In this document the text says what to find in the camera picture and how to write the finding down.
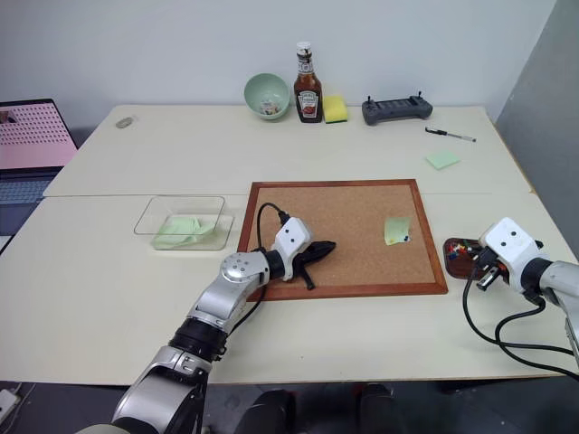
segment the laptop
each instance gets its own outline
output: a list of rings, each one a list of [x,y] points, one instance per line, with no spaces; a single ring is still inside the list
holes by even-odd
[[[0,102],[0,236],[20,229],[76,151],[52,99]]]

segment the ketchup bottle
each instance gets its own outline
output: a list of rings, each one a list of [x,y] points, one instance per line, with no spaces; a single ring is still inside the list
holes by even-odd
[[[322,121],[322,83],[314,73],[311,62],[311,44],[298,43],[298,78],[293,85],[299,120],[307,123]]]

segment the black pen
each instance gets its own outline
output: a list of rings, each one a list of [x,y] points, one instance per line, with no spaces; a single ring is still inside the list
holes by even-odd
[[[451,136],[451,137],[461,138],[462,140],[468,140],[470,142],[476,142],[477,141],[476,138],[468,137],[468,136],[459,136],[458,134],[452,134],[452,133],[449,133],[448,131],[444,131],[442,129],[430,129],[428,127],[424,127],[424,130],[426,130],[427,133],[438,134],[440,136]]]

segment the yellow sponge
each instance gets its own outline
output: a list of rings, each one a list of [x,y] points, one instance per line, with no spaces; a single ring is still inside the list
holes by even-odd
[[[344,99],[339,95],[324,97],[324,119],[327,124],[347,121],[347,109]]]

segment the green sticky note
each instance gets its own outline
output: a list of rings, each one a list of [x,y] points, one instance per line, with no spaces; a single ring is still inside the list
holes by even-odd
[[[455,156],[451,151],[441,151],[434,154],[430,154],[426,157],[428,162],[434,166],[436,170],[441,170],[444,167],[458,163],[460,159]]]
[[[170,249],[194,244],[213,229],[212,224],[201,224],[199,219],[194,216],[172,215],[163,223],[152,244],[156,249]]]
[[[410,241],[410,217],[388,217],[384,223],[384,241],[387,246]]]

